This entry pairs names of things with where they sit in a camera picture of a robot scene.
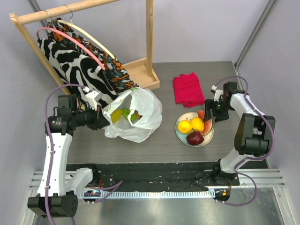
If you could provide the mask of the fake watermelon slice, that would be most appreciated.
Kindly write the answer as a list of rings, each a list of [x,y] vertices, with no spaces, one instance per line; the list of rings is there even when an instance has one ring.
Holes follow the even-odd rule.
[[[203,136],[206,136],[213,128],[213,121],[212,119],[209,119],[207,121],[204,121],[205,111],[199,110],[197,111],[198,117],[203,121],[204,123],[204,130],[202,132]]]

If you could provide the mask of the yellow fake lemon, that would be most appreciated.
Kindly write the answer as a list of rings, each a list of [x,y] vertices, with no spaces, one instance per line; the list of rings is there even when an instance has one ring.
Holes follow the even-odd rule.
[[[193,118],[190,123],[191,123],[192,129],[194,131],[197,131],[197,132],[204,131],[204,128],[205,128],[204,122],[199,117]]]

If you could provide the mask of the dark red fake apple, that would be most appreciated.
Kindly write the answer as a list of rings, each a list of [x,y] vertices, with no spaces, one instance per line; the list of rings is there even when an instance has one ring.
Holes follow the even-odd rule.
[[[199,145],[204,142],[204,137],[201,132],[193,131],[186,137],[186,141],[190,145]]]

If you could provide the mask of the yellow fake orange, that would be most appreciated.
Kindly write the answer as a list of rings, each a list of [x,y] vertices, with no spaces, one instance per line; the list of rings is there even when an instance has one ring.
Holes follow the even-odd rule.
[[[188,134],[192,131],[193,128],[189,120],[182,120],[179,121],[177,125],[177,129],[182,134]]]

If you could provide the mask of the white plastic bag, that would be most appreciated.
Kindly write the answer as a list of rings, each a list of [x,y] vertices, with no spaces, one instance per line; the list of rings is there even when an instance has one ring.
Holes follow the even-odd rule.
[[[121,93],[103,115],[110,122],[104,128],[106,137],[141,143],[161,125],[162,104],[149,89],[136,87]]]

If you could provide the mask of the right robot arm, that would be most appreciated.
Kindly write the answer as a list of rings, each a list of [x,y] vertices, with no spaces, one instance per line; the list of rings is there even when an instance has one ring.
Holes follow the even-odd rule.
[[[229,111],[235,111],[240,117],[233,150],[218,160],[212,169],[212,181],[223,185],[233,180],[238,169],[246,162],[262,161],[273,151],[276,120],[262,113],[249,95],[238,89],[236,82],[225,83],[221,90],[212,86],[211,92],[214,98],[205,101],[205,121],[228,120]]]

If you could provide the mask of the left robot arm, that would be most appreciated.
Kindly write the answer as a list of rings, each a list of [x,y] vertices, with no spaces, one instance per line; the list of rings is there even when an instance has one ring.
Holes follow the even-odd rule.
[[[40,186],[35,197],[29,197],[27,206],[44,218],[72,218],[78,209],[79,196],[88,185],[95,187],[100,174],[95,164],[83,164],[66,181],[67,157],[73,133],[77,127],[98,130],[109,125],[97,101],[102,93],[90,91],[85,95],[89,108],[76,110],[76,96],[58,97],[57,115],[45,124],[46,157]]]

